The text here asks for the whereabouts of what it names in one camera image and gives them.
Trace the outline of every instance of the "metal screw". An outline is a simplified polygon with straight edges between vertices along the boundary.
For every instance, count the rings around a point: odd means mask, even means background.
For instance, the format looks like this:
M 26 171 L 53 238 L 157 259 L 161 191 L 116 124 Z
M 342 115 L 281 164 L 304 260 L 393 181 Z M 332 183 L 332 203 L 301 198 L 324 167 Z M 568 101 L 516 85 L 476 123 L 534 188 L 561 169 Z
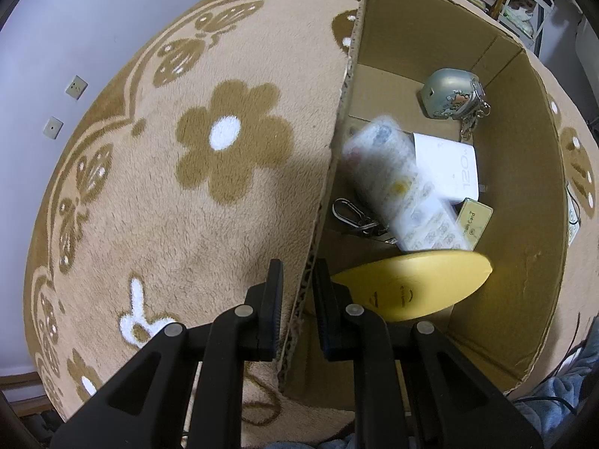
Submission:
M 168 337 L 178 336 L 183 332 L 183 326 L 179 323 L 170 323 L 164 328 L 164 334 Z
M 248 316 L 252 315 L 253 313 L 254 313 L 254 309 L 252 308 L 251 305 L 242 304 L 242 305 L 238 305 L 235 308 L 235 315 L 237 317 L 248 317 Z
M 418 329 L 418 332 L 420 334 L 432 334 L 433 332 L 435 332 L 435 326 L 432 325 L 432 323 L 430 323 L 429 321 L 420 321 L 416 325 L 416 329 Z
M 349 315 L 357 317 L 364 313 L 364 307 L 362 307 L 360 304 L 349 304 L 347 307 L 345 307 L 345 311 Z

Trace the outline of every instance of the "white charger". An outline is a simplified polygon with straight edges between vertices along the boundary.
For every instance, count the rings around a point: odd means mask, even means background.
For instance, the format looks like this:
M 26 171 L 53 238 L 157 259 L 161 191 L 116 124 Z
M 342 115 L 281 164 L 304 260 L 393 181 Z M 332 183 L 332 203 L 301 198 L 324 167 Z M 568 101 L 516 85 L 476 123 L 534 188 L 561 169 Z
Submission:
M 435 185 L 439 198 L 459 204 L 478 201 L 478 173 L 474 147 L 436 136 L 414 133 L 416 165 Z

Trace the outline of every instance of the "electrical outlet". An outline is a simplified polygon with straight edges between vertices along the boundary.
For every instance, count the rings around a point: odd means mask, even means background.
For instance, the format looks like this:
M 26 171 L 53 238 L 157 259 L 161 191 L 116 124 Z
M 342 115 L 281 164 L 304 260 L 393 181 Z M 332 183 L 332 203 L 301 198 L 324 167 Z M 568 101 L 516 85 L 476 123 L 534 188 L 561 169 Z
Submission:
M 73 82 L 70 83 L 67 90 L 65 91 L 69 96 L 74 97 L 75 99 L 79 99 L 85 91 L 85 88 L 88 87 L 88 83 L 85 82 L 79 76 L 73 77 Z
M 58 132 L 61 131 L 61 128 L 62 121 L 54 116 L 50 116 L 50 119 L 44 127 L 44 135 L 46 135 L 48 138 L 56 140 L 56 136 L 58 135 Z

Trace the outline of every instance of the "wall outlet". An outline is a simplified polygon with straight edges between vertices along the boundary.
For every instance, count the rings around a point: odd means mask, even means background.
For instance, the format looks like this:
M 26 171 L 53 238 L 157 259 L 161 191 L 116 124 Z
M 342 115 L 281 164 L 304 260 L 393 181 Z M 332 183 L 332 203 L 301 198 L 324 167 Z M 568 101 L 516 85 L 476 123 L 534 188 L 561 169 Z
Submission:
M 54 116 L 50 116 L 50 119 L 44 127 L 44 135 L 46 135 L 48 138 L 56 140 L 56 136 L 58 135 L 58 132 L 61 131 L 61 128 L 62 121 Z
M 68 86 L 68 88 L 66 89 L 65 92 L 69 96 L 72 96 L 75 99 L 79 99 L 81 97 L 81 95 L 83 94 L 83 91 L 85 91 L 85 88 L 87 88 L 87 87 L 88 87 L 87 82 L 85 82 L 79 76 L 75 76 L 75 77 L 73 77 L 73 81 L 70 83 L 70 85 Z

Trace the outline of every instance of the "cardboard box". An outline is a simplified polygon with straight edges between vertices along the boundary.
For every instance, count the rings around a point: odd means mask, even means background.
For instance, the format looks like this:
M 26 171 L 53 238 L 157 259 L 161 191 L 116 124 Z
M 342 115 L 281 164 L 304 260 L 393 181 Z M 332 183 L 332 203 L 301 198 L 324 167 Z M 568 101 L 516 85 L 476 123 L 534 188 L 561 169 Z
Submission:
M 458 140 L 459 122 L 427 118 L 418 98 L 427 77 L 444 67 L 477 74 L 491 106 L 473 145 L 479 182 L 486 186 L 479 200 L 493 208 L 475 251 L 494 268 L 481 289 L 453 307 L 446 333 L 496 386 L 509 391 L 527 377 L 546 340 L 568 239 L 558 134 L 525 49 L 451 0 L 361 0 L 333 153 L 338 156 L 352 130 L 384 113 L 406 131 Z M 331 174 L 330 201 L 352 199 L 343 171 L 332 166 Z M 332 274 L 399 253 L 361 238 L 352 239 L 351 254 L 344 253 L 343 226 L 329 211 L 323 208 L 320 219 L 318 256 L 334 265 Z M 309 405 L 351 409 L 351 364 L 324 362 L 315 336 L 307 315 L 283 391 Z

